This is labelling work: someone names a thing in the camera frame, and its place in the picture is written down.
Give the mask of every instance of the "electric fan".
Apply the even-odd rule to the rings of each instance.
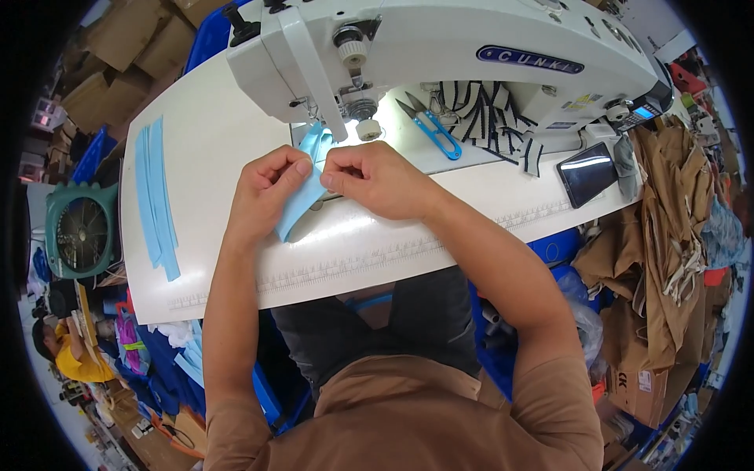
[[[47,196],[44,242],[50,269],[59,278],[78,279],[110,266],[118,185],[58,183]]]

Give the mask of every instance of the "brown fabric pile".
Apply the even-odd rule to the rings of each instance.
[[[702,149],[677,120],[657,133],[630,133],[647,176],[642,201],[600,221],[602,233],[572,265],[589,288],[618,298],[602,311],[602,355],[623,371],[673,365],[703,289],[700,232],[710,217],[713,177]]]

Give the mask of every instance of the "cunki logo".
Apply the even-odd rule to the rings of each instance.
[[[580,63],[501,46],[482,47],[477,51],[477,59],[484,62],[505,63],[513,66],[537,67],[539,69],[548,69],[566,74],[578,74],[584,70],[584,65]]]

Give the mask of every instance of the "phone screen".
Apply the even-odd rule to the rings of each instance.
[[[604,142],[558,164],[558,172],[574,208],[580,208],[618,181]]]

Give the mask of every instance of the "dark shorts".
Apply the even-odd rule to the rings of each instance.
[[[388,325],[372,329],[337,298],[272,309],[290,357],[319,388],[348,364],[370,355],[416,355],[478,378],[466,276],[451,267],[395,283]]]

